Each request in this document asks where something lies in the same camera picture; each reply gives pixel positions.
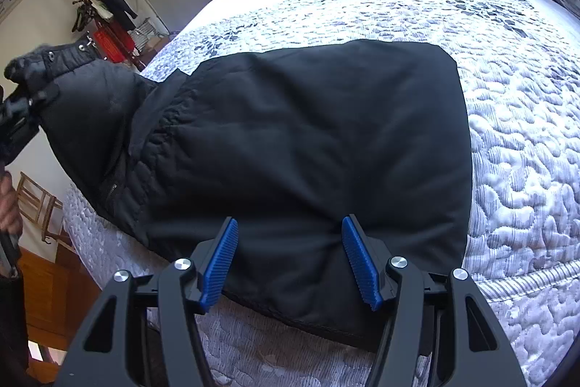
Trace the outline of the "person left hand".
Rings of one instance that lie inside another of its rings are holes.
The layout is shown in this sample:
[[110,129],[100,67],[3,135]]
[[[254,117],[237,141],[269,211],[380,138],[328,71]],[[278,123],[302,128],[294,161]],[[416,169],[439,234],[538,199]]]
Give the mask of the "person left hand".
[[16,238],[22,236],[22,215],[18,204],[18,193],[9,172],[5,172],[1,178],[0,230]]

